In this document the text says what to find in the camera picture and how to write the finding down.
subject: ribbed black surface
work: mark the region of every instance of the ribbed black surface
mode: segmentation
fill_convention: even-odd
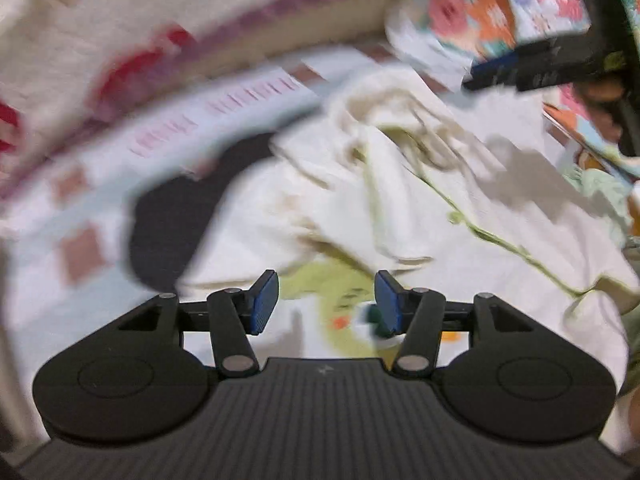
[[[491,441],[454,420],[431,387],[378,360],[271,358],[227,380],[196,419],[120,450],[53,441],[27,480],[622,480],[630,468],[594,439],[553,448]]]

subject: green fabric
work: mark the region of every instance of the green fabric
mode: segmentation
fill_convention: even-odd
[[[633,223],[626,202],[628,192],[614,176],[601,170],[582,170],[575,164],[562,172],[564,179],[575,187],[596,208],[607,223],[609,238],[619,248],[625,246]]]

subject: floral fabric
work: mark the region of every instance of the floral fabric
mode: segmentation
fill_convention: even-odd
[[[640,40],[640,0],[622,0]],[[581,0],[414,0],[414,25],[432,32],[443,46],[477,59],[495,57],[516,42],[584,30],[589,20]],[[590,123],[571,86],[550,103],[554,117],[598,155],[640,178],[640,157],[626,158]]]

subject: white towel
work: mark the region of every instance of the white towel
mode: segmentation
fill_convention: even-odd
[[[637,304],[638,278],[586,201],[502,128],[496,110],[496,136],[480,143],[410,69],[363,76],[274,138],[278,160],[238,183],[185,293],[286,270],[320,241],[453,301],[493,292],[599,359],[620,387],[618,313]]]

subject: blue gripper pad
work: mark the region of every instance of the blue gripper pad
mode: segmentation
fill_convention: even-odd
[[[262,333],[278,302],[280,282],[274,270],[265,270],[247,291],[251,306],[250,335]]]
[[[402,328],[402,305],[406,291],[387,270],[379,270],[374,278],[374,295],[382,321],[393,333]]]

